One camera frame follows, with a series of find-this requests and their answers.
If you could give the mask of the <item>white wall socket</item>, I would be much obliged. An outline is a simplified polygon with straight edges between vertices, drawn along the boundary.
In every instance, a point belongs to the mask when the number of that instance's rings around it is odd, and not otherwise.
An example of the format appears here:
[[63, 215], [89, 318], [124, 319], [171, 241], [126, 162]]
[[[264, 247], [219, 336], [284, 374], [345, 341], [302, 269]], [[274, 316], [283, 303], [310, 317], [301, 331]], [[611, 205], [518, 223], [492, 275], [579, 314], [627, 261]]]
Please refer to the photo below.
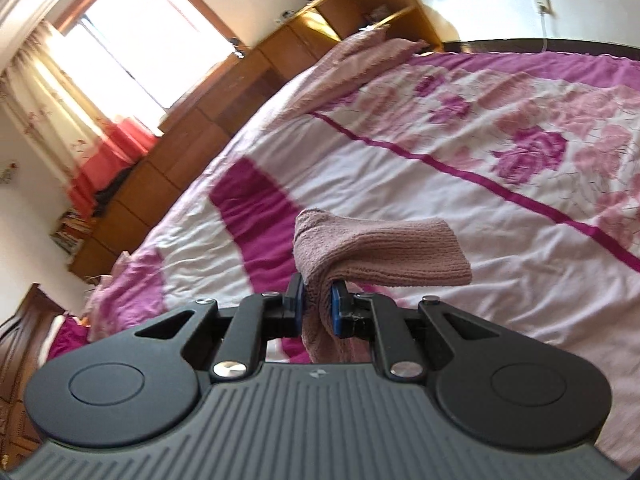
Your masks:
[[552, 15], [552, 6], [550, 0], [534, 0], [536, 10], [540, 15]]

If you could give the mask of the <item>pink knitted sweater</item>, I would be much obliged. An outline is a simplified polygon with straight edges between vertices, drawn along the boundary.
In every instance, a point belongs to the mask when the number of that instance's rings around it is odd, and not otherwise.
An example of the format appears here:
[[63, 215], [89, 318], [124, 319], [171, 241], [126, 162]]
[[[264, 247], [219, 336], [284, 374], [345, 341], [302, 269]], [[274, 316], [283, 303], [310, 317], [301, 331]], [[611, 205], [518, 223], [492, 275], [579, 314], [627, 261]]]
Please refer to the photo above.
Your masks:
[[364, 220], [306, 209], [295, 219], [293, 256], [307, 307], [302, 341], [311, 362], [367, 362], [369, 345], [333, 333], [330, 288], [342, 280], [382, 287], [461, 286], [471, 265], [454, 231], [437, 218]]

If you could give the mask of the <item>stack of books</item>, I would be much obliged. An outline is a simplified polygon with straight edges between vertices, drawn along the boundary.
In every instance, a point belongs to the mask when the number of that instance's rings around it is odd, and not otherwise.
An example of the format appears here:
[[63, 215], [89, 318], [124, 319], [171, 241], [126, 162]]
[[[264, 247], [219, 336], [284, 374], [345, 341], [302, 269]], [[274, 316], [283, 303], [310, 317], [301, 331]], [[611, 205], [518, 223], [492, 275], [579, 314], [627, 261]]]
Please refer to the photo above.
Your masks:
[[70, 208], [56, 220], [50, 239], [67, 255], [74, 256], [82, 243], [90, 237], [92, 230], [93, 223], [78, 214], [75, 208]]

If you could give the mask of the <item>dark wooden bed footboard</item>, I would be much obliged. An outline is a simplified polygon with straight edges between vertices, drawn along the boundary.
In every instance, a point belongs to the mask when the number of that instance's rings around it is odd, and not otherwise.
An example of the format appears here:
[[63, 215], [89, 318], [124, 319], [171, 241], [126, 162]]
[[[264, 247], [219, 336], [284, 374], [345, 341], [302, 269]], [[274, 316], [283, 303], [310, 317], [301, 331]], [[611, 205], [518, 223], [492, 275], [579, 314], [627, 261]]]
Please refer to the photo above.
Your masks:
[[489, 39], [470, 41], [444, 41], [442, 43], [445, 52], [567, 52], [590, 55], [608, 54], [618, 58], [630, 58], [633, 61], [640, 60], [640, 49], [637, 47], [623, 46], [622, 44], [609, 44], [608, 42], [587, 41], [575, 39], [544, 39], [544, 38], [516, 38], [516, 39]]

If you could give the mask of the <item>open wooden shelf unit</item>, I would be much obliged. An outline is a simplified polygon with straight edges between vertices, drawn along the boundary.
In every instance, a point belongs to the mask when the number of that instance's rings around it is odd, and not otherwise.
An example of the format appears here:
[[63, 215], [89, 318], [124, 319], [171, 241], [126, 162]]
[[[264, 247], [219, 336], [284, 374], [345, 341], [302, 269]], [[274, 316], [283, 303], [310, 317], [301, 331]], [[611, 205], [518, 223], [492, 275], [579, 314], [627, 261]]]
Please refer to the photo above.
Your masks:
[[292, 20], [330, 39], [382, 28], [387, 37], [422, 41], [428, 50], [442, 50], [421, 0], [312, 0]]

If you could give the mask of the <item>floral curtain with red hem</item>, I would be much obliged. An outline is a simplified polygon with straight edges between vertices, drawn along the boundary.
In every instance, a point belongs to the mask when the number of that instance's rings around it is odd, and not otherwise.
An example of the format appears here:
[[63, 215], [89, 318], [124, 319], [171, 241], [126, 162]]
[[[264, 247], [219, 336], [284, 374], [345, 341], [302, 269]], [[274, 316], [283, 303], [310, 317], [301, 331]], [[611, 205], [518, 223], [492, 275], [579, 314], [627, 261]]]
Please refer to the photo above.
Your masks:
[[56, 59], [63, 46], [63, 36], [40, 22], [1, 74], [1, 106], [89, 219], [96, 194], [146, 156], [157, 137], [137, 119], [108, 118]]

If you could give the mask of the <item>magenta pillow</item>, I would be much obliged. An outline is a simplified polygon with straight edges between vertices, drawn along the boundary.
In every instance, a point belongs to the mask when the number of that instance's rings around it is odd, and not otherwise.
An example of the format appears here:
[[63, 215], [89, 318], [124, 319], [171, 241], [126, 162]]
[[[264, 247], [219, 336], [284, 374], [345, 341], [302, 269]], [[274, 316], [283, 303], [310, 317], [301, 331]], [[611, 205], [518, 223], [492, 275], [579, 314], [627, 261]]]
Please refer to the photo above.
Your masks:
[[65, 353], [77, 350], [89, 343], [90, 326], [85, 318], [62, 315], [62, 321], [55, 331], [47, 360], [51, 361]]

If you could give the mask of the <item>dark wooden headboard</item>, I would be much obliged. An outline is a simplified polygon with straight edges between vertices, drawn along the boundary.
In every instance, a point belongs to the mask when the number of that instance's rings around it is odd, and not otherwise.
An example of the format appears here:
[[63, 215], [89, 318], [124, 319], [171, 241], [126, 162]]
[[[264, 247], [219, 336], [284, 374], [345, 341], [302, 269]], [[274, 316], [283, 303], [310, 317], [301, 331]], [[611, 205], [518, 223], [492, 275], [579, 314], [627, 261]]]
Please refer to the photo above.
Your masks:
[[17, 310], [1, 323], [1, 470], [18, 466], [40, 445], [24, 405], [24, 390], [37, 369], [43, 341], [63, 313], [38, 284], [32, 284]]

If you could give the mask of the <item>long wooden cabinet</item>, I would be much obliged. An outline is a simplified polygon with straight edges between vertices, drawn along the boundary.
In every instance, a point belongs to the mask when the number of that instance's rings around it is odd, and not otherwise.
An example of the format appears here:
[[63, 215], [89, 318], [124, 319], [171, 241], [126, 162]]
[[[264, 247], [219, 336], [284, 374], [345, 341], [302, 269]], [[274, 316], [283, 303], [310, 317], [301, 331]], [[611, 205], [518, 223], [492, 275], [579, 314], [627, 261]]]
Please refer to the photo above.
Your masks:
[[258, 108], [339, 41], [322, 14], [309, 9], [196, 90], [160, 124], [163, 135], [149, 154], [107, 189], [70, 272], [87, 281], [136, 250]]

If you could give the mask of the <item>pink floral bed quilt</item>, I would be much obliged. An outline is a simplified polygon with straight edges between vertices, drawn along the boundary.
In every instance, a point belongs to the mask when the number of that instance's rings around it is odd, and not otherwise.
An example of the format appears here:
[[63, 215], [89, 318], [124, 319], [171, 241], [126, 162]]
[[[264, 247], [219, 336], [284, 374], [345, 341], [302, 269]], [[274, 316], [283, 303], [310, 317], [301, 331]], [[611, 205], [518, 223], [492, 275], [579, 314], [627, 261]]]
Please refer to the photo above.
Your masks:
[[454, 306], [579, 354], [613, 390], [599, 448], [639, 463], [639, 65], [442, 53], [276, 123], [268, 101], [88, 303], [91, 339], [288, 284], [296, 216], [437, 217], [472, 266]]

